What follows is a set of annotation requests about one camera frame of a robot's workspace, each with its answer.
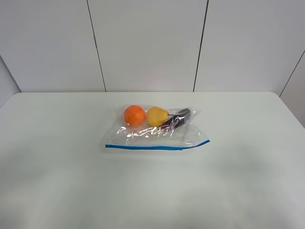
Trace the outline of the clear zip bag blue seal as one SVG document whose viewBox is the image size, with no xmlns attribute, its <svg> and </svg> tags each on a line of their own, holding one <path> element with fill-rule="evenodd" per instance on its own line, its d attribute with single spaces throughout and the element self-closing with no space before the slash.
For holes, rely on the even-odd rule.
<svg viewBox="0 0 305 229">
<path fill-rule="evenodd" d="M 178 151 L 193 149 L 210 142 L 206 134 L 201 131 L 193 120 L 199 115 L 200 110 L 189 108 L 192 112 L 190 120 L 173 131 L 161 131 L 159 127 L 149 127 L 147 121 L 140 127 L 131 127 L 124 121 L 124 111 L 130 105 L 117 109 L 117 113 L 110 129 L 104 134 L 100 147 L 121 150 L 167 150 Z M 140 106 L 146 113 L 154 106 Z M 185 108 L 164 109 L 175 115 Z"/>
</svg>

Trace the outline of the yellow pear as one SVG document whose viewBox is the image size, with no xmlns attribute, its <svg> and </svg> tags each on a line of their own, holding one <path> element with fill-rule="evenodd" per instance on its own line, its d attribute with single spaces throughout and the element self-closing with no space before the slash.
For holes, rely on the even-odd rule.
<svg viewBox="0 0 305 229">
<path fill-rule="evenodd" d="M 173 114 L 160 107 L 152 107 L 147 112 L 146 121 L 149 127 L 162 126 Z"/>
</svg>

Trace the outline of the purple eggplant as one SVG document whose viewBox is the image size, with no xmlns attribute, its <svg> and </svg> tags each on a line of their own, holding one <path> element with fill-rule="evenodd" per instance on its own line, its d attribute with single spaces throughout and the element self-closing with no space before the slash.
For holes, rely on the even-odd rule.
<svg viewBox="0 0 305 229">
<path fill-rule="evenodd" d="M 167 121 L 159 126 L 161 131 L 173 131 L 176 128 L 186 124 L 191 118 L 192 112 L 189 108 L 178 111 L 172 115 Z"/>
</svg>

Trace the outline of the orange fruit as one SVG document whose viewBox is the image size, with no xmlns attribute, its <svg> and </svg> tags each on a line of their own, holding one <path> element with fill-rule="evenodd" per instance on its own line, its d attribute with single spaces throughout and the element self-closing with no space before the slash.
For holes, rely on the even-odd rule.
<svg viewBox="0 0 305 229">
<path fill-rule="evenodd" d="M 124 111 L 124 121 L 131 127 L 140 127 L 145 123 L 146 113 L 137 105 L 131 105 Z"/>
</svg>

